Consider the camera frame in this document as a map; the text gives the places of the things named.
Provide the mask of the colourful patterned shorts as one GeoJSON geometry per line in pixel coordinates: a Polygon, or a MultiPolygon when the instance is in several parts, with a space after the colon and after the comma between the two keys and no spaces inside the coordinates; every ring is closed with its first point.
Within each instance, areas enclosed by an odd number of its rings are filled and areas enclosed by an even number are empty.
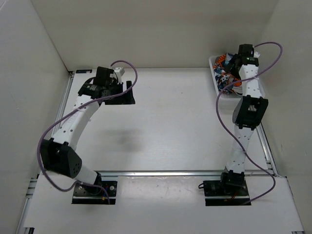
{"type": "MultiPolygon", "coordinates": [[[[229,63],[232,57],[233,57],[232,54],[225,53],[223,55],[218,56],[214,60],[213,71],[218,91],[221,91],[228,84],[239,80],[224,70],[225,66],[229,63]]],[[[236,83],[231,87],[229,87],[227,90],[225,90],[223,94],[236,94],[238,96],[241,96],[242,95],[241,85],[242,85],[241,82],[236,83]]]]}

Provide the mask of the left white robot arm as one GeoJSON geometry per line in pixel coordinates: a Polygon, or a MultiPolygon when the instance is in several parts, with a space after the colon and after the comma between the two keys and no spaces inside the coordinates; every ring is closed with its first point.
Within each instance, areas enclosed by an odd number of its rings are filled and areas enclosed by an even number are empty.
{"type": "Polygon", "coordinates": [[[96,75],[86,80],[78,91],[72,111],[60,119],[59,129],[39,141],[38,161],[44,176],[51,181],[48,172],[74,179],[85,186],[91,195],[102,190],[100,174],[83,165],[76,153],[77,143],[101,105],[135,104],[130,80],[122,82],[123,67],[98,67],[96,75]]]}

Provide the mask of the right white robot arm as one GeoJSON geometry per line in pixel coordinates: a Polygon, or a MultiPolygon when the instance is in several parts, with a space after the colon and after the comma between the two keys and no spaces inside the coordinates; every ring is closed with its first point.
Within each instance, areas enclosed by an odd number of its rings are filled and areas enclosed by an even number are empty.
{"type": "Polygon", "coordinates": [[[225,195],[230,195],[244,186],[245,153],[250,138],[268,107],[268,100],[261,93],[256,78],[258,67],[258,56],[251,44],[241,44],[238,53],[226,66],[226,71],[242,80],[242,97],[232,116],[235,140],[231,156],[219,182],[219,190],[225,195]]]}

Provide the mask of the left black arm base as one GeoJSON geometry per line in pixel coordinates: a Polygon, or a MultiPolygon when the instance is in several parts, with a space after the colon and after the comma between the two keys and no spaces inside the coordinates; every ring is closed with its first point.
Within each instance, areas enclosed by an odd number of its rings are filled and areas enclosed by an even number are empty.
{"type": "Polygon", "coordinates": [[[73,191],[72,204],[83,205],[115,205],[117,197],[117,181],[102,181],[100,188],[76,185],[73,191]]]}

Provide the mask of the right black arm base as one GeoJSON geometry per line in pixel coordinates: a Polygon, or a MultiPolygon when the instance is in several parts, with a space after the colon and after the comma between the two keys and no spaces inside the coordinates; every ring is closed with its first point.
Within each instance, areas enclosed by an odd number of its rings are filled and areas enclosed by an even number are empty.
{"type": "Polygon", "coordinates": [[[205,180],[198,185],[204,191],[205,206],[251,206],[246,182],[241,188],[223,189],[219,180],[205,180]]]}

